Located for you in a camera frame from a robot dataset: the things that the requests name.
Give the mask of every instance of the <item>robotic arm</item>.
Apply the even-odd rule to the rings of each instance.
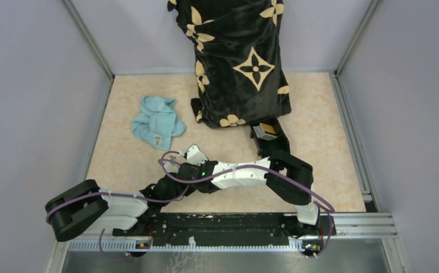
[[[249,163],[209,160],[197,145],[179,153],[187,163],[179,164],[174,157],[165,159],[166,153],[159,160],[166,175],[136,194],[110,192],[94,180],[86,180],[47,203],[47,222],[57,241],[104,229],[113,229],[114,236],[143,236],[164,206],[192,192],[210,194],[230,187],[262,185],[297,211],[296,217],[284,217],[276,224],[273,220],[273,226],[281,226],[282,236],[320,235],[319,208],[310,195],[313,168],[289,153],[288,139],[282,136],[282,141],[269,142],[255,138],[263,158]],[[286,177],[280,174],[284,170]]]

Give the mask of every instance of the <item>light blue towel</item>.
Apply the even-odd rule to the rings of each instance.
[[[176,116],[175,99],[143,96],[141,113],[132,122],[132,133],[152,147],[168,151],[171,138],[178,137],[186,125]]]

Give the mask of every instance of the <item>black fabric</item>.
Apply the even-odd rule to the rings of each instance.
[[[168,9],[194,43],[198,122],[237,126],[291,112],[278,41],[282,0],[169,0]]]

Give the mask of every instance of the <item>white cable clip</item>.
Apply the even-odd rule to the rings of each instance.
[[[237,163],[233,163],[232,176],[233,176],[234,180],[236,180],[236,166],[237,166]]]

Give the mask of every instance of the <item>gray wall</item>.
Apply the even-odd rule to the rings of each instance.
[[[287,71],[335,69],[371,0],[284,0]],[[73,0],[115,74],[193,72],[194,47],[167,0]]]
[[[439,272],[439,1],[384,1],[342,80],[413,272]]]
[[[107,87],[59,1],[0,1],[0,272],[43,272],[44,205],[83,175]]]

